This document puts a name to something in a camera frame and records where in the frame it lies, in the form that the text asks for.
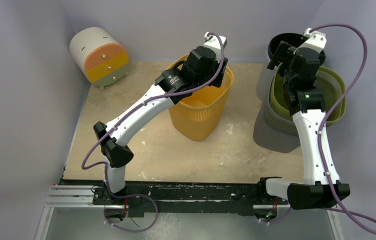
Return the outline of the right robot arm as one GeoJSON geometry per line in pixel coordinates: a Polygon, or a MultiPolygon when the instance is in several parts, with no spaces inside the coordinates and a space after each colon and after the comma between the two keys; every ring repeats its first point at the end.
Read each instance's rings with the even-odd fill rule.
{"type": "Polygon", "coordinates": [[[322,48],[296,48],[281,41],[268,68],[277,62],[283,77],[285,103],[297,129],[304,160],[304,181],[289,182],[281,177],[261,178],[257,199],[267,204],[275,197],[285,199],[294,210],[327,209],[350,193],[342,183],[332,160],[326,131],[326,104],[323,92],[314,86],[321,66],[322,48]]]}

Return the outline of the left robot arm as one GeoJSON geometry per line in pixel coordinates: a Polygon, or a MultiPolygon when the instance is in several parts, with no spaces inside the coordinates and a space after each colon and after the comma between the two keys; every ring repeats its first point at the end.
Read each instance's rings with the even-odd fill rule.
{"type": "Polygon", "coordinates": [[[215,51],[199,46],[186,59],[164,70],[129,109],[107,123],[99,121],[93,126],[97,142],[89,153],[101,147],[108,201],[117,205],[125,198],[125,168],[134,157],[128,146],[131,139],[161,112],[198,92],[199,86],[208,83],[220,87],[227,62],[227,57],[216,59],[215,51]]]}

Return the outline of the orange plastic mesh basket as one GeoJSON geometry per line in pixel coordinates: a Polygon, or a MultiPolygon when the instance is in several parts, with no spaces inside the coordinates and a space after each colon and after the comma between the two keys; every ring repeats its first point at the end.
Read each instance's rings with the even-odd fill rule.
{"type": "Polygon", "coordinates": [[[222,86],[206,86],[182,99],[168,111],[173,126],[194,141],[207,138],[219,123],[234,81],[226,67],[222,86]]]}

